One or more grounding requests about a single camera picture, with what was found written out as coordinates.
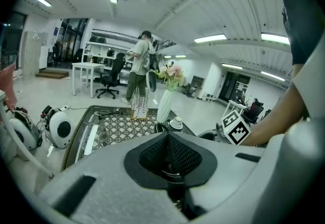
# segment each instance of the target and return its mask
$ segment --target white vase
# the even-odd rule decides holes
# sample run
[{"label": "white vase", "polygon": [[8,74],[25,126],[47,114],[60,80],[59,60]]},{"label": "white vase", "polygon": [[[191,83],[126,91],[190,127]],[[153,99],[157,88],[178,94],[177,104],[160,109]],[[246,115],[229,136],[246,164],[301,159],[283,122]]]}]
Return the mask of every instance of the white vase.
[{"label": "white vase", "polygon": [[164,95],[162,95],[157,113],[157,121],[159,123],[164,123],[168,118],[172,106],[172,96],[173,92],[169,90],[165,90]]}]

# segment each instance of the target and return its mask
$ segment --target cup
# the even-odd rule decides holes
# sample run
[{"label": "cup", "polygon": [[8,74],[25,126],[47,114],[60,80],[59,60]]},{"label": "cup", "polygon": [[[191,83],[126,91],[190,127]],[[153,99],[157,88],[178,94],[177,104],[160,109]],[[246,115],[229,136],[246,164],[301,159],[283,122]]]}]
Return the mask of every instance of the cup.
[{"label": "cup", "polygon": [[179,117],[176,116],[174,117],[173,120],[169,122],[170,126],[174,129],[180,130],[183,128],[183,120]]}]

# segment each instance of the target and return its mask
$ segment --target man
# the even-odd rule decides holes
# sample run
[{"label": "man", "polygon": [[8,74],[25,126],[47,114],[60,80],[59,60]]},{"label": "man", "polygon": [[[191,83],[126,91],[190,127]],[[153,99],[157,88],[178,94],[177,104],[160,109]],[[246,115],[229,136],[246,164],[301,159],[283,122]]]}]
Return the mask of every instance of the man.
[{"label": "man", "polygon": [[132,95],[137,87],[139,87],[140,96],[146,96],[146,74],[148,71],[143,67],[143,63],[147,53],[154,53],[150,41],[151,32],[144,31],[141,34],[141,40],[137,42],[133,50],[127,52],[127,55],[134,57],[134,61],[127,83],[126,98],[121,99],[123,103],[131,103]]},{"label": "man", "polygon": [[[315,49],[324,30],[323,0],[283,0],[283,20],[290,40],[293,77]],[[252,133],[243,145],[268,142],[271,137],[285,133],[303,116],[305,104],[291,84],[272,112],[252,128]]]}]

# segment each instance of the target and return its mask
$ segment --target white t-shirt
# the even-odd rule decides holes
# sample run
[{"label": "white t-shirt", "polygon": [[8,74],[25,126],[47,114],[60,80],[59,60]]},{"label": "white t-shirt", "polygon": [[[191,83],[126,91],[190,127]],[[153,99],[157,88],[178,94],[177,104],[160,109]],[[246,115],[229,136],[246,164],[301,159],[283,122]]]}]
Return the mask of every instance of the white t-shirt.
[{"label": "white t-shirt", "polygon": [[132,52],[139,54],[140,57],[134,57],[131,72],[134,72],[138,75],[146,75],[147,70],[143,68],[143,62],[147,52],[149,54],[154,54],[154,49],[152,47],[151,42],[149,40],[138,41],[135,47],[133,48]]}]

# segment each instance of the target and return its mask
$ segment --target white device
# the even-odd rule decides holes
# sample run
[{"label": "white device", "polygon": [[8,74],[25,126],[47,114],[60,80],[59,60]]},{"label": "white device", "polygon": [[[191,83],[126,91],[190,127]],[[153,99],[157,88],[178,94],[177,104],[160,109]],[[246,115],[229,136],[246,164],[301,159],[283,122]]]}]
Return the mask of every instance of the white device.
[{"label": "white device", "polygon": [[69,116],[59,109],[51,109],[48,113],[49,121],[47,131],[53,146],[65,148],[72,136],[71,122]]},{"label": "white device", "polygon": [[17,133],[17,136],[28,150],[37,147],[40,133],[26,113],[16,110],[14,112],[14,118],[11,118],[9,121]]},{"label": "white device", "polygon": [[249,126],[234,110],[221,119],[224,136],[234,145],[240,145],[251,133]]}]

